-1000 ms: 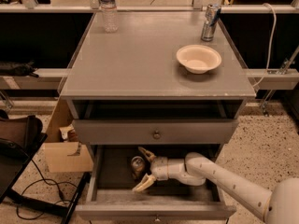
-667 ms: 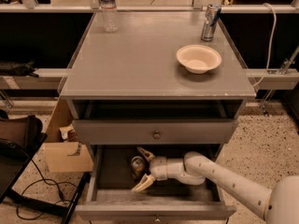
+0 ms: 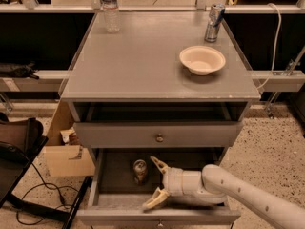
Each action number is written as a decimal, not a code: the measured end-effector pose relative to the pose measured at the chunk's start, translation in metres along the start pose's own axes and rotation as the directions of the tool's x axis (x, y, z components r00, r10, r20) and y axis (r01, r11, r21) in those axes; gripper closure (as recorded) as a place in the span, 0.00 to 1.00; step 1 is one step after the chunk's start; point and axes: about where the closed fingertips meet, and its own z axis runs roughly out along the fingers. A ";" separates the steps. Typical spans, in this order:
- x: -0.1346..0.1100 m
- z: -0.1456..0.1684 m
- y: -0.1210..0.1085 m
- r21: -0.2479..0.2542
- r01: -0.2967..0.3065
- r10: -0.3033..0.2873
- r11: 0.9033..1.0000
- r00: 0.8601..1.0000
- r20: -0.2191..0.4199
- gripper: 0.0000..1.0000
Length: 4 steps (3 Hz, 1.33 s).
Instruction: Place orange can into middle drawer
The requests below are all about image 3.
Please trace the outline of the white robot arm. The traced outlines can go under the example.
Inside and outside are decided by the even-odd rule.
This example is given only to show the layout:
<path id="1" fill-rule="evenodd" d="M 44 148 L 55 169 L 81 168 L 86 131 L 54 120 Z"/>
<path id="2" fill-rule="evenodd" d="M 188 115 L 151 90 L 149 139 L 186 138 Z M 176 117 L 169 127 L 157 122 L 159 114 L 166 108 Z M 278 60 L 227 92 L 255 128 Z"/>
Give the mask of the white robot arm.
<path id="1" fill-rule="evenodd" d="M 188 171 L 170 167 L 155 156 L 151 156 L 151 161 L 163 176 L 163 188 L 156 188 L 143 204 L 144 210 L 150 210 L 168 198 L 219 204 L 225 196 L 230 196 L 275 229 L 305 229 L 304 208 L 265 192 L 217 165 L 208 164 L 201 171 Z"/>

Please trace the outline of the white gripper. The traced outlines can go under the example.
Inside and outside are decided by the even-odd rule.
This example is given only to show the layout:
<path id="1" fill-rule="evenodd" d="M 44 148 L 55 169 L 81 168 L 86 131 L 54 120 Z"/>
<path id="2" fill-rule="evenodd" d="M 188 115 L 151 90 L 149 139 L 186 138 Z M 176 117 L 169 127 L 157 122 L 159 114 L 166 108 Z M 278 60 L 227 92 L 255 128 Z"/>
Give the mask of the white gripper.
<path id="1" fill-rule="evenodd" d="M 156 188 L 152 196 L 142 204 L 144 210 L 151 210 L 160 205 L 169 196 L 183 195 L 183 170 L 180 168 L 169 167 L 165 162 L 155 156 L 150 156 L 151 161 L 163 175 L 164 189 Z"/>

